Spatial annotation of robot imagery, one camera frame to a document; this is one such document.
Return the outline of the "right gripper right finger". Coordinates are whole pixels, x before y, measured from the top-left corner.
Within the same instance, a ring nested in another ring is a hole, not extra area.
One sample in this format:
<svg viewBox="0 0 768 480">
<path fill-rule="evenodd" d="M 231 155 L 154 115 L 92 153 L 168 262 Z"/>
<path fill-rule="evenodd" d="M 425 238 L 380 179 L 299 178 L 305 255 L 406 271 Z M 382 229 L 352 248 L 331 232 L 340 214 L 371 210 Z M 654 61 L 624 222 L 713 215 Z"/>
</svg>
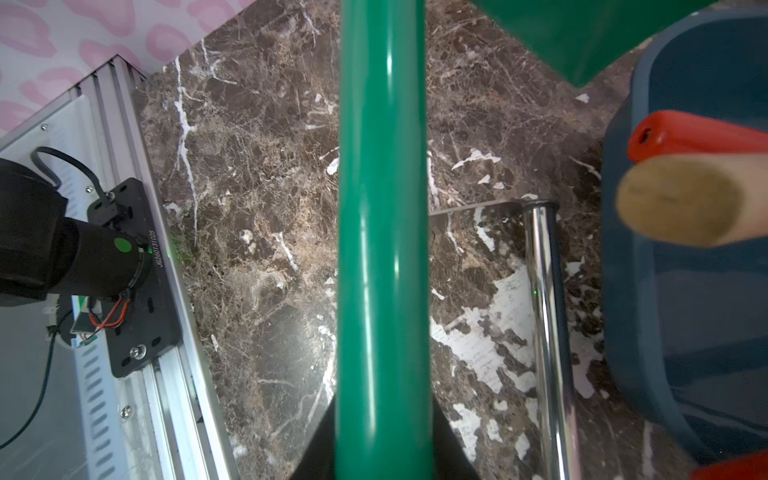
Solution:
<svg viewBox="0 0 768 480">
<path fill-rule="evenodd" d="M 435 479 L 479 479 L 438 401 L 433 402 L 433 460 Z"/>
</svg>

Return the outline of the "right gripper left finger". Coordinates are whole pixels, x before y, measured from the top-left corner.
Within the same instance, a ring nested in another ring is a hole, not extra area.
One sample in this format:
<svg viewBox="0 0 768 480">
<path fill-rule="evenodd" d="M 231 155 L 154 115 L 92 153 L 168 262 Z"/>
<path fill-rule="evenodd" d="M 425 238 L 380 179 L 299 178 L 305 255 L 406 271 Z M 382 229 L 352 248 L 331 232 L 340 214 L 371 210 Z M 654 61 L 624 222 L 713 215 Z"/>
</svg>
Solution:
<svg viewBox="0 0 768 480">
<path fill-rule="evenodd" d="M 335 407 L 333 398 L 290 480 L 335 479 Z"/>
</svg>

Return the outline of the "blue handled metal tool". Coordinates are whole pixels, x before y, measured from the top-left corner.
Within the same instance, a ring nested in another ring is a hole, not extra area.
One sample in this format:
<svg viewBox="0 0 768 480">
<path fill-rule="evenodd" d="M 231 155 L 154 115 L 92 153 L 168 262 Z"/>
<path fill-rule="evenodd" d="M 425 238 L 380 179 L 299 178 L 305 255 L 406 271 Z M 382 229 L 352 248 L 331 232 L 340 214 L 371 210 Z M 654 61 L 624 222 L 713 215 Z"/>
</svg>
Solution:
<svg viewBox="0 0 768 480">
<path fill-rule="evenodd" d="M 445 233 L 451 215 L 475 209 L 520 215 L 534 314 L 541 455 L 546 479 L 581 479 L 582 468 L 572 357 L 556 229 L 558 204 L 549 199 L 493 200 L 429 214 L 432 231 Z"/>
</svg>

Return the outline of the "green handled garden tool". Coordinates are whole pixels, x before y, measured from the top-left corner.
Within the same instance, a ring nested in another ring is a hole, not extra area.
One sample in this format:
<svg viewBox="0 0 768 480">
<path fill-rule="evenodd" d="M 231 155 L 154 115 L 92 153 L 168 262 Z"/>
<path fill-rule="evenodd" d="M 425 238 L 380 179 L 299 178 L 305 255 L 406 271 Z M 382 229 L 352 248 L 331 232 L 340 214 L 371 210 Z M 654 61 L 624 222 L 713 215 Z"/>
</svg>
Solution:
<svg viewBox="0 0 768 480">
<path fill-rule="evenodd" d="M 428 335 L 427 87 L 425 1 L 341 1 L 341 171 L 336 479 L 437 478 Z M 499 28 L 574 85 L 583 85 L 633 42 L 703 7 L 681 1 L 661 20 L 631 19 L 661 1 L 472 1 Z M 560 271 L 534 267 L 544 285 L 534 307 L 550 313 L 566 372 Z"/>
</svg>

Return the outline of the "wooden handled tool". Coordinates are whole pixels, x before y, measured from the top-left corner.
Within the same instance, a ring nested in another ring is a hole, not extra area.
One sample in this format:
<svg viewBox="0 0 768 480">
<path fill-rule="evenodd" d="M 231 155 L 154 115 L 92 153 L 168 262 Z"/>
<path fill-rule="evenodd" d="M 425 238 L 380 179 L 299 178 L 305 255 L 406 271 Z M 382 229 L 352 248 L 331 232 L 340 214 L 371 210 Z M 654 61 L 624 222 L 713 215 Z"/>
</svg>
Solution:
<svg viewBox="0 0 768 480">
<path fill-rule="evenodd" d="M 662 155 L 621 179 L 620 219 L 650 239 L 714 248 L 767 236 L 765 154 Z"/>
</svg>

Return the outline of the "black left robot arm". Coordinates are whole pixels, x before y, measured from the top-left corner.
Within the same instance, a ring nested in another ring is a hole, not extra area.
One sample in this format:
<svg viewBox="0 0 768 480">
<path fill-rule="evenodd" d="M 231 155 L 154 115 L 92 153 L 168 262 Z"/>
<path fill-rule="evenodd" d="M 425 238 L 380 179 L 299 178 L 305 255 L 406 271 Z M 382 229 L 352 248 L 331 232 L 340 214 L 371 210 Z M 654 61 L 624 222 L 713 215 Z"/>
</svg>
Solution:
<svg viewBox="0 0 768 480">
<path fill-rule="evenodd" d="M 31 169 L 1 161 L 1 305 L 50 294 L 114 299 L 149 276 L 140 240 L 66 215 L 68 200 Z"/>
</svg>

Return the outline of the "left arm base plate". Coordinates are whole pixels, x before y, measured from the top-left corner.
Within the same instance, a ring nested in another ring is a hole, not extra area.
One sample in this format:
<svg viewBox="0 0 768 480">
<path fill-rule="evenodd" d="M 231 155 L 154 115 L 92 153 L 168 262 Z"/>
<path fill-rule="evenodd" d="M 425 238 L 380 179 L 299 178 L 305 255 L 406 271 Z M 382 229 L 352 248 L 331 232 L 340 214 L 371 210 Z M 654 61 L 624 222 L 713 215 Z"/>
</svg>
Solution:
<svg viewBox="0 0 768 480">
<path fill-rule="evenodd" d="M 182 340 L 179 315 L 169 282 L 167 255 L 159 244 L 144 185 L 129 178 L 112 190 L 120 214 L 106 219 L 106 207 L 95 202 L 88 218 L 134 238 L 142 271 L 132 285 L 110 300 L 88 300 L 86 325 L 107 341 L 111 371 L 124 378 L 150 364 Z"/>
</svg>

